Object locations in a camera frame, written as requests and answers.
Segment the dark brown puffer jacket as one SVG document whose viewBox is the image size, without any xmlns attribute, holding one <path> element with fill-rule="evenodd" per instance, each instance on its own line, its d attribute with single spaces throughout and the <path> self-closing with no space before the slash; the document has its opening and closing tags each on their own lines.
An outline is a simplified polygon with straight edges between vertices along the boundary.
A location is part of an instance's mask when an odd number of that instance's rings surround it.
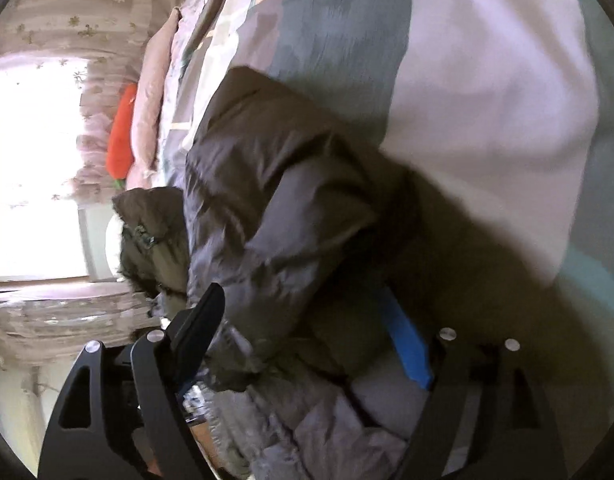
<svg viewBox="0 0 614 480">
<path fill-rule="evenodd" d="M 429 393 L 384 325 L 393 299 L 429 345 L 520 342 L 556 397 L 595 368 L 580 326 L 525 262 L 421 174 L 285 84 L 235 67 L 182 186 L 115 198 L 120 270 L 141 292 L 225 312 L 194 379 L 223 479 L 398 479 Z"/>
</svg>

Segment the orange carrot plush pillow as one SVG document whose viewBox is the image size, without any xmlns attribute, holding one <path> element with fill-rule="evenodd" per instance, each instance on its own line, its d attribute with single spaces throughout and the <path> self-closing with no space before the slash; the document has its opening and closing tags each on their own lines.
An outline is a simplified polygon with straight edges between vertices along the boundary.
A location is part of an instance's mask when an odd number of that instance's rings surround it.
<svg viewBox="0 0 614 480">
<path fill-rule="evenodd" d="M 130 133 L 136 90 L 137 84 L 128 84 L 124 89 L 109 133 L 105 163 L 114 180 L 126 179 L 134 161 Z"/>
</svg>

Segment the pastel plaid bed sheet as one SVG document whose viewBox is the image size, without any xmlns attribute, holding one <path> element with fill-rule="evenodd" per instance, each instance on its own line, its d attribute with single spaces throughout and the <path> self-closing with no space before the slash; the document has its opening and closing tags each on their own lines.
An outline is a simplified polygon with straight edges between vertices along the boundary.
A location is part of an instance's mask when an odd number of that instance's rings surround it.
<svg viewBox="0 0 614 480">
<path fill-rule="evenodd" d="M 232 65 L 418 167 L 614 332 L 614 0 L 187 0 L 159 170 Z"/>
</svg>

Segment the pink floral curtain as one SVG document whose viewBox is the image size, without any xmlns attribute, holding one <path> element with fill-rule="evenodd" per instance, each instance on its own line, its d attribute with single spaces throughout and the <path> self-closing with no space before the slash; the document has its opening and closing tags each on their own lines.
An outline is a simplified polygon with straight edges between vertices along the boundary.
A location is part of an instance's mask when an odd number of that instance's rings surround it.
<svg viewBox="0 0 614 480">
<path fill-rule="evenodd" d="M 122 92 L 183 0 L 10 0 L 0 14 L 0 282 L 81 278 L 78 208 L 106 168 Z"/>
</svg>

